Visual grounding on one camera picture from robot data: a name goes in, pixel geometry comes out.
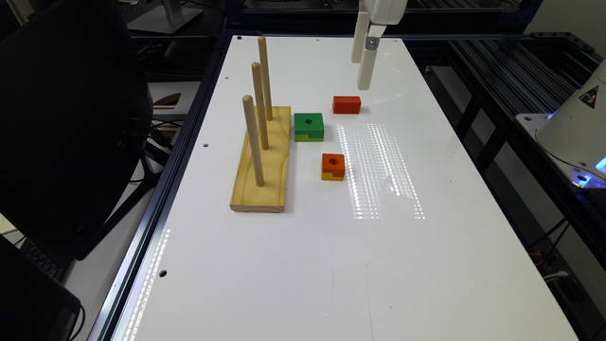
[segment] white tabletop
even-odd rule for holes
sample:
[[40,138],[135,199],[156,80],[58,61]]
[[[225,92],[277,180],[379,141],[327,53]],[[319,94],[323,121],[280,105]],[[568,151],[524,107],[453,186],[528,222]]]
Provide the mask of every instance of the white tabletop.
[[[256,214],[229,208],[258,61],[256,37],[232,41],[116,339],[577,340],[402,41],[382,39],[366,92],[351,43],[267,39],[273,104],[323,113],[326,136],[291,130],[286,210]],[[320,180],[322,153],[346,156],[344,182]]]

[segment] black metal frame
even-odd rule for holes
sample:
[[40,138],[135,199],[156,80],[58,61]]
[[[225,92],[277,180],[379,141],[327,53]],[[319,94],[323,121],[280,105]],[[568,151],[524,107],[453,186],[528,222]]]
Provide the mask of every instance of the black metal frame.
[[[591,200],[591,191],[574,187],[514,118],[516,114],[554,112],[574,92],[575,86],[545,68],[530,53],[526,54],[523,46],[496,41],[457,41],[449,44],[452,47],[448,53],[449,62],[473,93],[473,101],[481,104],[496,127],[475,160],[478,171],[484,173],[507,142],[606,269],[606,207],[599,207]],[[506,52],[490,49],[496,46],[503,47]],[[596,54],[563,54],[569,59],[563,63],[566,69],[570,70],[571,65],[576,64],[576,74],[584,74],[585,79],[589,78],[599,61]],[[575,60],[571,61],[570,56],[576,56]],[[499,57],[508,61],[509,67],[513,58],[520,58],[525,61],[526,70],[507,69],[498,62]],[[472,104],[472,108],[468,109],[456,127],[458,132],[465,132],[471,127],[476,108]]]
[[[405,20],[385,34],[521,34],[543,0],[511,9],[407,9]],[[226,0],[227,27],[274,34],[352,35],[357,9],[247,9]]]
[[131,248],[134,250],[133,257],[123,261],[122,266],[126,268],[125,275],[123,278],[118,278],[119,286],[106,298],[106,304],[109,304],[107,307],[103,307],[101,311],[103,316],[98,318],[100,325],[95,327],[99,328],[98,340],[109,341],[112,339],[137,273],[149,251],[149,246],[153,240],[159,238],[164,229],[164,223],[169,216],[170,207],[185,173],[187,161],[202,128],[206,109],[212,98],[231,37],[231,33],[224,33],[218,39],[215,53],[208,65],[208,72],[189,110],[180,138],[177,139],[172,149],[163,176],[160,178],[139,224],[138,230],[141,233],[137,234],[131,242]]

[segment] white robot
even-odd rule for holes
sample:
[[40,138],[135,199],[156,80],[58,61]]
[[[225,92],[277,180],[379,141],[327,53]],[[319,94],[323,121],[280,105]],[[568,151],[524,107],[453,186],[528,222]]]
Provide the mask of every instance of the white robot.
[[539,145],[554,158],[606,183],[606,63],[537,130]]
[[358,89],[368,90],[377,48],[387,25],[400,22],[408,0],[360,0],[351,61],[360,64]]

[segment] cable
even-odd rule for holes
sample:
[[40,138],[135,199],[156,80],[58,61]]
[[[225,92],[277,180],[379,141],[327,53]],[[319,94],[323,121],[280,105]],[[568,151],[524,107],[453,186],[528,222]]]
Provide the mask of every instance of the cable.
[[543,279],[545,281],[547,281],[548,279],[552,279],[552,278],[562,278],[562,277],[568,277],[568,276],[570,276],[570,274],[568,274],[567,272],[565,272],[565,271],[558,271],[555,274],[550,274],[550,275],[547,275],[547,276],[543,276]]
[[26,237],[21,237],[21,239],[13,244],[13,246],[17,246],[19,242],[22,242]]
[[82,327],[84,327],[84,320],[86,320],[86,311],[84,310],[84,306],[82,304],[80,304],[80,309],[82,310],[82,320],[80,321],[80,326],[78,327],[76,333],[69,339],[69,341],[74,341],[76,337],[78,337],[78,334],[82,331]]
[[594,336],[589,338],[589,341],[592,341],[593,339],[595,339],[596,336],[598,336],[599,333],[604,330],[604,328],[606,328],[606,323],[604,323],[604,325],[599,330],[597,330],[597,332],[594,334]]
[[577,317],[575,318],[577,320],[579,319],[579,317],[583,314],[583,311],[585,310],[585,306],[583,305],[583,302],[581,301],[581,302],[579,302],[579,304],[580,304],[580,310],[579,310],[579,313],[577,314]]
[[158,127],[156,127],[155,125],[152,124],[151,128],[156,131],[157,136],[151,136],[150,135],[150,138],[155,141],[155,138],[159,137],[162,140],[162,142],[164,142],[164,144],[160,143],[160,145],[162,147],[166,147],[166,148],[168,148],[168,149],[170,149],[172,151],[172,145],[170,144],[170,141],[162,134],[162,132],[160,132],[160,130],[158,129]]
[[551,248],[549,249],[549,251],[545,255],[544,260],[549,260],[549,256],[551,256],[551,254],[553,253],[553,251],[556,249],[556,246],[558,246],[558,242],[560,242],[561,237],[564,236],[564,233],[566,233],[566,230],[568,229],[568,227],[570,227],[570,223],[568,223],[566,225],[566,227],[564,228],[564,230],[561,232],[560,236],[556,239],[556,242],[553,243],[553,245],[551,246]]
[[154,123],[154,122],[162,122],[162,123],[156,123],[155,124],[156,126],[160,126],[162,124],[172,124],[173,126],[177,126],[177,127],[183,127],[183,125],[182,124],[177,124],[175,122],[185,122],[184,119],[164,120],[164,119],[155,119],[155,118],[152,119],[151,121],[152,121],[152,123]]
[[547,238],[549,236],[551,236],[552,233],[554,233],[562,224],[564,224],[564,222],[566,221],[566,218],[561,218],[561,220],[555,225],[553,226],[549,231],[547,231],[545,234],[543,234],[541,237],[539,237],[538,240],[534,241],[533,243],[531,243],[528,246],[528,249],[532,249],[533,247],[535,247],[536,245],[544,242],[547,240]]

